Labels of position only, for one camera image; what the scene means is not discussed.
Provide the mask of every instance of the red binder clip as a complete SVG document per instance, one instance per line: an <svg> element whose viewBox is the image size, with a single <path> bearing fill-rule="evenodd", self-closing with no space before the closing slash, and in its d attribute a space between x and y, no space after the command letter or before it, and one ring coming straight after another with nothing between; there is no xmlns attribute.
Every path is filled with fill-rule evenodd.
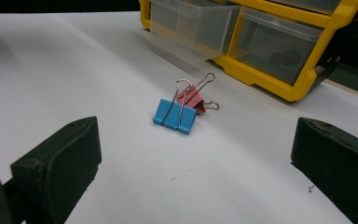
<svg viewBox="0 0 358 224"><path fill-rule="evenodd" d="M208 76L212 76L212 79L206 81L199 89L197 89L197 87L202 82L204 82ZM204 100L203 100L202 96L200 95L200 90L202 90L202 88L204 88L206 86L206 84L214 81L214 79L215 79L214 74L208 73L197 85L195 85L194 87L191 87L191 88L187 87L183 91L181 91L176 97L177 102L180 105L184 104L188 107L192 107L192 108L196 109L197 114L205 113Z"/></svg>

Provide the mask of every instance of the white table surface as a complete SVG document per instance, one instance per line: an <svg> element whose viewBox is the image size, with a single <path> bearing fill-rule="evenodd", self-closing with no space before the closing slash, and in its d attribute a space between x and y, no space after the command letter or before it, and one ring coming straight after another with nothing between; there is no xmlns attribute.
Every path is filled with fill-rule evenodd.
<svg viewBox="0 0 358 224"><path fill-rule="evenodd" d="M139 12L0 14L0 180L63 125L97 116L103 162L66 223L350 223L290 164L299 117L358 136L358 95L327 83L287 104L209 62L173 65ZM153 124L175 81L220 104L189 136Z"/></svg>

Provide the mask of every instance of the yellow storage organizer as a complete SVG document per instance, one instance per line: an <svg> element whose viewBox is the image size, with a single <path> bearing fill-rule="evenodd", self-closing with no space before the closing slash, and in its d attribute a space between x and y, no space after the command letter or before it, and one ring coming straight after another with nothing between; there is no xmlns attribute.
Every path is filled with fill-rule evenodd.
<svg viewBox="0 0 358 224"><path fill-rule="evenodd" d="M150 2L139 2L141 23L150 29ZM301 0L228 2L241 5L241 13L227 54L212 60L237 80L289 102L307 95L317 77L314 68L335 31L348 25L358 10L358 0L336 0L337 6L321 10L311 6L315 11L300 8L296 3Z"/></svg>

